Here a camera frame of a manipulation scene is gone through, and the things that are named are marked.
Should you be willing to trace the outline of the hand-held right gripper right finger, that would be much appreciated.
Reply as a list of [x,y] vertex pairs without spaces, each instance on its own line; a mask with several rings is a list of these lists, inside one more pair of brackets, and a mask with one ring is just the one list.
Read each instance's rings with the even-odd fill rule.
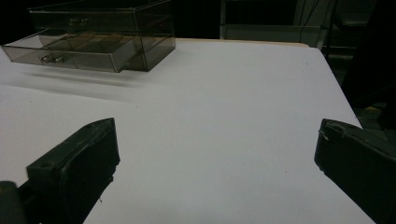
[[375,224],[396,224],[396,146],[354,125],[324,119],[314,161]]

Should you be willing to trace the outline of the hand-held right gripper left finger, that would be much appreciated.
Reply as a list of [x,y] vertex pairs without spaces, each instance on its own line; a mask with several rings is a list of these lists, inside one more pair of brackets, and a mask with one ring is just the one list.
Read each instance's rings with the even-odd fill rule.
[[120,163],[113,118],[89,123],[27,166],[42,224],[83,224]]

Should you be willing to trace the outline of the smoked clear drawer cabinet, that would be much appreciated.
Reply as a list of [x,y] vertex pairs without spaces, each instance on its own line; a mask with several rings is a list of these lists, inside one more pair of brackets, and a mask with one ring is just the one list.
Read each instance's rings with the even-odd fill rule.
[[77,0],[31,7],[29,13],[39,32],[135,35],[141,54],[125,70],[148,71],[176,47],[171,0]]

